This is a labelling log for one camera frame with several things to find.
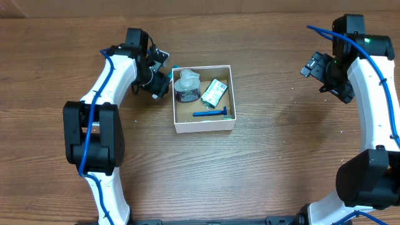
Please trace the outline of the green toothpaste tube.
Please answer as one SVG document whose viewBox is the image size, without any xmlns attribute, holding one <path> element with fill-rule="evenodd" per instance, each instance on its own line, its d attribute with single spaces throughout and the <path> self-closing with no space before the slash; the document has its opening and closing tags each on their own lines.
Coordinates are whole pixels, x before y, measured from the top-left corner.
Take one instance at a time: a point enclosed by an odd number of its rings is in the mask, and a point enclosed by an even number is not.
<svg viewBox="0 0 400 225">
<path fill-rule="evenodd" d="M 171 70 L 170 70 L 170 72 L 169 72 L 169 74 L 168 74 L 168 77 L 170 78 L 170 79 L 173 79 L 173 69 L 176 69 L 176 68 L 180 68 L 178 65 L 174 65 L 172 68 L 171 68 Z"/>
</svg>

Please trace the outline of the clear pump soap bottle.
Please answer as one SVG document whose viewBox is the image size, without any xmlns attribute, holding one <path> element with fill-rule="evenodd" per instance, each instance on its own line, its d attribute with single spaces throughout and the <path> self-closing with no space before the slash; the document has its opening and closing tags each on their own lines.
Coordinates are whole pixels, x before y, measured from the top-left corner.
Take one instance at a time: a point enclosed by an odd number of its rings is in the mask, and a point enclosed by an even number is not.
<svg viewBox="0 0 400 225">
<path fill-rule="evenodd" d="M 180 72 L 180 78 L 174 83 L 176 100 L 180 103 L 191 103 L 201 97 L 200 75 L 190 69 Z"/>
</svg>

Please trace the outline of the blue disposable razor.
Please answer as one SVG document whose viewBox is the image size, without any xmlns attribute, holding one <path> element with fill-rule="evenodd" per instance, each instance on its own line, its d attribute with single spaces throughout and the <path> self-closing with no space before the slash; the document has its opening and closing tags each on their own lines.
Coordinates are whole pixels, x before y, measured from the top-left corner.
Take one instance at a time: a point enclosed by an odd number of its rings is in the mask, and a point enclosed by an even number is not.
<svg viewBox="0 0 400 225">
<path fill-rule="evenodd" d="M 221 119 L 223 119 L 227 115 L 228 115 L 228 109 L 226 106 L 224 106 L 222 110 L 201 111 L 201 112 L 194 112 L 192 114 L 193 117 L 218 116 Z"/>
</svg>

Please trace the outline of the green white soap bar packet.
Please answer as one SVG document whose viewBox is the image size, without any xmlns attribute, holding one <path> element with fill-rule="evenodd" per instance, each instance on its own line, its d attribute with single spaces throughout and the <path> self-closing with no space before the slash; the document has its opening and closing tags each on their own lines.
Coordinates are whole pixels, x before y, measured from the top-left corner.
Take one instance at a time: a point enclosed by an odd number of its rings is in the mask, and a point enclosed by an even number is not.
<svg viewBox="0 0 400 225">
<path fill-rule="evenodd" d="M 202 94 L 201 101 L 206 106 L 215 108 L 227 90 L 228 86 L 226 84 L 217 79 L 213 79 Z"/>
</svg>

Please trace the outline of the green white toothbrush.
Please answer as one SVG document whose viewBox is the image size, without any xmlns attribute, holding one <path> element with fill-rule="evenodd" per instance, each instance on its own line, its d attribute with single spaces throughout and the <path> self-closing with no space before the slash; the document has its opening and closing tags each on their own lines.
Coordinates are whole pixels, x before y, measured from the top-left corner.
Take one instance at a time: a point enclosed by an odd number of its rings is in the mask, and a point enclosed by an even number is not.
<svg viewBox="0 0 400 225">
<path fill-rule="evenodd" d="M 233 115 L 222 115 L 222 120 L 233 120 L 234 116 Z"/>
</svg>

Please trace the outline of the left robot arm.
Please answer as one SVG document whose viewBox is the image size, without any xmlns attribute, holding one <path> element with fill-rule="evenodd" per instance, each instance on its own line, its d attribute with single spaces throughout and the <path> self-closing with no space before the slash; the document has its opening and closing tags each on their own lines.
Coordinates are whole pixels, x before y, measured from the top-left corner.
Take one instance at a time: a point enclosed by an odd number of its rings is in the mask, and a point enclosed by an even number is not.
<svg viewBox="0 0 400 225">
<path fill-rule="evenodd" d="M 100 53 L 105 64 L 94 86 L 62 110 L 66 158 L 91 188 L 97 224 L 132 224 L 120 175 L 125 140 L 119 108 L 128 89 L 142 89 L 154 99 L 168 93 L 171 78 L 160 69 L 170 55 L 140 28 L 128 28 L 124 43 Z"/>
</svg>

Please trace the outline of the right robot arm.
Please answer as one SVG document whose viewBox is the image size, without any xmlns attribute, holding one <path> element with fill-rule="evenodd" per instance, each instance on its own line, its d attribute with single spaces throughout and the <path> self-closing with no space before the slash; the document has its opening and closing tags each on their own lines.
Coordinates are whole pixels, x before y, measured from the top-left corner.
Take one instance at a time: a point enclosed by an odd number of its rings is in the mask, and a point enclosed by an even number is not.
<svg viewBox="0 0 400 225">
<path fill-rule="evenodd" d="M 336 188 L 307 204 L 294 224 L 351 224 L 358 216 L 399 205 L 399 101 L 394 48 L 388 36 L 368 34 L 361 14 L 345 14 L 330 30 L 316 32 L 332 42 L 332 54 L 316 52 L 301 69 L 344 103 L 356 101 L 361 127 L 357 156 L 336 174 Z"/>
</svg>

